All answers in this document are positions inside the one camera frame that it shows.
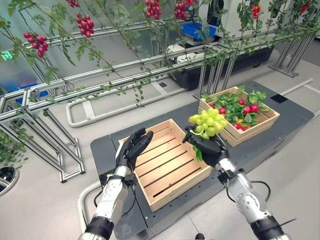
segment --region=gray tabletop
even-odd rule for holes
[[[269,130],[250,138],[236,147],[229,146],[231,160],[238,168],[244,168],[244,170],[248,172],[282,149],[297,130],[314,117],[314,114],[281,96],[282,102],[277,102],[277,97],[274,98],[277,101],[273,100],[272,97],[276,96],[277,93],[254,81],[246,83],[245,88],[246,92],[252,92],[253,89],[266,92],[268,97],[264,103],[280,113],[279,118]],[[115,167],[114,156],[120,139],[129,136],[141,127],[149,128],[168,119],[173,119],[183,129],[189,124],[188,117],[198,111],[198,106],[199,102],[195,101],[168,113],[94,140],[90,146],[98,174],[104,174]],[[152,235],[158,234],[173,224],[179,216],[182,216],[191,208],[208,200],[222,190],[223,186],[218,181],[218,175],[219,172],[213,170],[210,177],[198,183],[156,212],[151,211],[140,186],[137,185],[135,187],[137,201],[132,210],[121,218],[114,230],[115,236],[120,240],[127,240],[140,234],[140,239],[149,239],[151,237],[150,232]],[[128,198],[124,202],[123,211],[129,209],[133,202],[133,191],[130,191]],[[142,233],[143,230],[147,228],[150,231],[148,235],[145,236]]]

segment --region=green exit sign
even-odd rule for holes
[[[5,61],[8,61],[8,60],[12,60],[13,54],[11,54],[9,51],[2,51],[2,52],[1,52],[1,57],[2,57]]]

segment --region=white floor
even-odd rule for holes
[[[277,59],[274,52],[270,62],[258,68],[251,68],[235,74],[229,86],[255,80],[268,88],[283,92],[309,78],[310,85],[320,90],[320,67],[301,61],[297,68],[299,76],[289,78],[268,68]],[[178,86],[168,81],[170,89]],[[146,88],[145,95],[153,93]],[[90,143],[106,134],[132,126],[149,118],[195,101],[193,92],[183,92],[170,98],[135,109],[100,122],[80,127],[68,126],[65,105],[52,108],[69,132],[79,138],[86,174],[77,176],[67,183],[59,182],[59,175],[31,153],[30,159],[20,171],[16,186],[0,197],[0,239],[10,240],[70,240],[80,235],[77,213],[77,197],[88,185],[98,180]],[[320,110],[320,94],[302,87],[286,97],[316,112]],[[131,96],[112,96],[96,101],[97,111],[132,103]],[[75,109],[78,120],[84,115]],[[251,180],[267,182],[272,190],[268,205],[279,221],[296,221],[283,227],[292,239],[320,239],[320,116],[309,122],[294,139],[278,154],[262,163],[248,174]],[[258,186],[261,194],[266,194],[263,186]],[[86,204],[88,214],[94,212],[94,192]],[[154,239],[193,239],[198,233],[214,240],[256,239],[250,226],[228,200],[225,192],[220,192],[201,206],[183,216],[173,226]]]

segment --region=wooden crate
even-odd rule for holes
[[[224,93],[230,93],[230,94],[235,94],[238,90],[237,86],[231,87],[229,89],[226,89],[224,91],[221,92],[217,92],[213,95],[211,95],[211,98],[216,96],[219,97],[220,95],[224,94]],[[243,99],[244,101],[248,101],[248,94],[246,92],[243,92],[239,98]],[[200,99],[200,106],[198,109],[198,113],[201,113],[201,111],[207,110],[210,108],[209,104],[211,104],[211,102],[206,102],[206,100],[204,98]],[[274,124],[274,122],[278,119],[278,117],[280,116],[279,113],[277,113],[276,111],[274,111],[273,109],[269,108],[269,111],[264,111],[263,113],[260,113],[259,115],[256,116],[256,119],[258,119],[260,121],[259,124],[250,127],[249,129],[247,129],[246,131],[242,131],[239,129],[236,129],[232,124],[230,124],[228,122],[228,124],[226,125],[226,127],[224,128],[224,130],[220,133],[221,136],[227,140],[227,142],[231,145],[231,146],[236,146],[238,144],[243,143],[244,141],[262,133],[263,131],[271,128],[271,126]]]
[[[153,131],[153,138],[138,156],[134,173],[155,212],[207,178],[212,167],[197,161],[193,146],[182,143],[185,133],[172,119],[146,131]]]

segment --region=robotic arm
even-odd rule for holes
[[[188,141],[200,149],[203,161],[221,173],[219,181],[227,187],[255,236],[259,240],[291,240],[268,210],[265,199],[253,190],[250,180],[229,160],[229,152],[221,138],[216,135],[213,141],[204,139],[190,132],[192,126],[185,130],[187,134],[183,143]]]
[[[154,133],[142,128],[133,133],[116,153],[115,170],[102,190],[99,202],[91,222],[78,240],[108,240],[114,226],[117,225],[128,195],[128,187],[136,182],[134,169],[137,157],[149,145]]]

